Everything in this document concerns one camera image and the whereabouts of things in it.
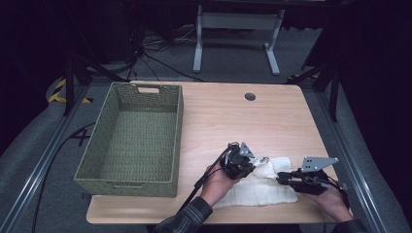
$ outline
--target basket handle hole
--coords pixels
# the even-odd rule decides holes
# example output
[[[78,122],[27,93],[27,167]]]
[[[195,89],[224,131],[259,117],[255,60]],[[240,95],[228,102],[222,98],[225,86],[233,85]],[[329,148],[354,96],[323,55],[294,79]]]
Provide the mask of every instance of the basket handle hole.
[[[141,93],[154,93],[154,94],[159,94],[160,90],[158,88],[153,88],[153,87],[138,87],[139,92]]]

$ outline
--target person's hand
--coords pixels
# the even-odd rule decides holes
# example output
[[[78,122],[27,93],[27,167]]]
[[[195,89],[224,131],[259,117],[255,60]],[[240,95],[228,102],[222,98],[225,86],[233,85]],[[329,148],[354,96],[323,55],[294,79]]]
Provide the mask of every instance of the person's hand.
[[[203,185],[200,197],[203,198],[211,207],[213,207],[222,198],[224,198],[228,191],[231,190],[232,187],[240,180],[232,180],[229,178],[221,169],[221,165],[219,165],[219,163],[216,164],[209,174],[212,175],[209,176],[209,179]]]
[[[331,187],[321,195],[312,195],[300,193],[302,196],[312,199],[321,209],[331,216],[336,222],[343,222],[354,219],[352,214],[343,202],[342,194],[335,188]]]

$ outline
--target wrist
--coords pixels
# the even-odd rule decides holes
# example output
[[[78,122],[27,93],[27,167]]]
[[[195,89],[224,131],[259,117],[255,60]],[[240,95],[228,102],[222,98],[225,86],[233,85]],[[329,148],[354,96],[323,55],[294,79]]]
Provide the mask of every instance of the wrist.
[[[209,204],[209,206],[213,207],[216,203],[219,202],[219,199],[216,198],[215,195],[213,194],[207,194],[207,193],[200,193],[199,195],[203,200],[205,200],[205,202],[207,202],[207,204]]]
[[[352,214],[348,211],[348,209],[342,209],[340,211],[336,211],[333,214],[331,214],[331,217],[337,222],[344,222],[344,221],[349,221],[349,220],[353,220],[354,217],[352,216]]]

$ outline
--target person's arm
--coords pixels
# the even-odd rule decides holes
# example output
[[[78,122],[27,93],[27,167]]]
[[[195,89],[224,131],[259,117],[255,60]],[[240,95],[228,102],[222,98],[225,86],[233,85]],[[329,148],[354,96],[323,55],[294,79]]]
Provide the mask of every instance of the person's arm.
[[[360,220],[354,219],[343,202],[342,194],[331,187],[321,195],[300,193],[302,196],[312,199],[321,209],[336,221],[336,229],[339,233],[364,233],[367,232]]]
[[[159,223],[153,233],[196,232],[218,203],[239,180],[230,179],[217,164],[202,187],[202,192],[175,216]]]

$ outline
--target black curtain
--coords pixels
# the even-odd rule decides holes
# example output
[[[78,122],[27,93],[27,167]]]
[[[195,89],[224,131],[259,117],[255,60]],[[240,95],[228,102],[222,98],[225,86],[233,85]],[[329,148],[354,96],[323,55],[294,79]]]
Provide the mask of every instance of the black curtain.
[[[52,31],[29,0],[0,8],[0,156],[47,106],[46,92],[63,67]]]
[[[411,13],[407,0],[357,1],[351,11],[330,19],[306,62],[341,62],[341,83],[361,134],[409,225]]]

